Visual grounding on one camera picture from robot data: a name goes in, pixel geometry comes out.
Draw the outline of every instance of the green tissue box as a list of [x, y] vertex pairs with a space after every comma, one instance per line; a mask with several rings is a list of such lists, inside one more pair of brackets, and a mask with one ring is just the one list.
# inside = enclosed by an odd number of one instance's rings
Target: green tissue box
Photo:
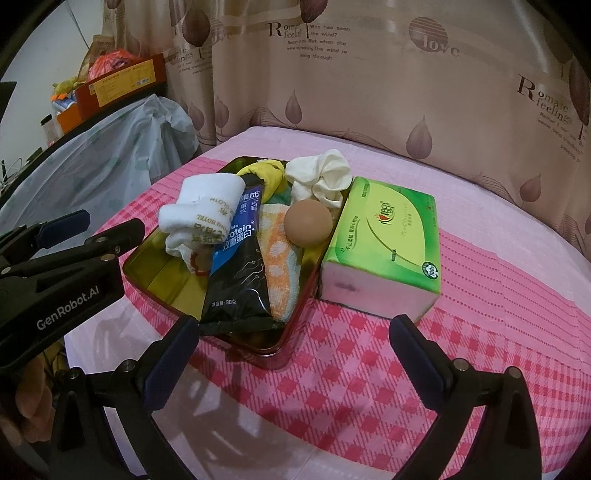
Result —
[[322, 263], [323, 300], [414, 322], [441, 294], [435, 199], [356, 177]]

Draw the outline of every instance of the pink bed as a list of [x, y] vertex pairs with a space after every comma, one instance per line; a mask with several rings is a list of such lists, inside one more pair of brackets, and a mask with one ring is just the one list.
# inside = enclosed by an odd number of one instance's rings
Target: pink bed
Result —
[[[440, 224], [443, 294], [419, 323], [449, 356], [476, 368], [522, 369], [535, 408], [546, 478], [591, 425], [591, 265], [549, 227], [480, 187], [349, 141], [254, 127], [153, 185], [111, 219], [149, 231], [186, 176], [241, 155], [289, 160], [338, 148], [353, 174], [432, 194]], [[200, 479], [390, 479], [427, 431], [425, 410], [387, 341], [384, 320], [311, 300], [290, 363], [263, 371], [199, 346], [158, 425]], [[66, 338], [87, 372], [139, 356], [174, 317], [130, 285], [126, 297]], [[116, 414], [122, 453], [141, 473]], [[467, 454], [473, 418], [447, 473]]]

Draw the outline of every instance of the blue label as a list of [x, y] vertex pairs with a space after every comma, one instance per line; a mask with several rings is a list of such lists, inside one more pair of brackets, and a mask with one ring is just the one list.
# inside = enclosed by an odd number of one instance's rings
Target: blue label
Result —
[[261, 205], [263, 185], [257, 185], [251, 189], [245, 190], [240, 198], [238, 208], [234, 219], [232, 219], [232, 226], [228, 238], [222, 244], [216, 245], [213, 250], [212, 269], [210, 275], [213, 274], [224, 263], [230, 260], [238, 245], [246, 238], [256, 235], [258, 227], [258, 209]]

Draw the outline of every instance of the metal screw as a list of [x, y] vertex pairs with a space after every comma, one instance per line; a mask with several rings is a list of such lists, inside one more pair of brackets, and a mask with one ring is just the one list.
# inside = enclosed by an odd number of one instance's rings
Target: metal screw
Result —
[[519, 370], [517, 367], [509, 367], [507, 371], [509, 372], [509, 375], [513, 378], [521, 378], [521, 370]]
[[468, 370], [468, 368], [470, 368], [468, 361], [464, 360], [463, 358], [456, 358], [452, 363], [453, 366], [460, 372], [465, 372]]
[[121, 370], [123, 370], [123, 372], [131, 372], [135, 368], [136, 364], [137, 364], [137, 362], [132, 359], [123, 360], [123, 362], [121, 362], [121, 365], [119, 366], [119, 368]]
[[70, 371], [68, 372], [68, 378], [71, 378], [72, 380], [74, 380], [81, 373], [82, 373], [82, 370], [80, 368], [78, 368], [78, 367], [71, 368]]

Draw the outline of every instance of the white wall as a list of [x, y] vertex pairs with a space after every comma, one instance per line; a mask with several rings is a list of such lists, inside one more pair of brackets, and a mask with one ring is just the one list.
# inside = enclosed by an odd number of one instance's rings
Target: white wall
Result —
[[[102, 30], [103, 0], [69, 2], [90, 45], [93, 35]], [[52, 84], [78, 74], [86, 51], [64, 2], [33, 31], [17, 53], [2, 78], [2, 81], [17, 82], [0, 126], [0, 158], [7, 167], [19, 157], [25, 161], [39, 147], [47, 148], [39, 122], [53, 113]]]

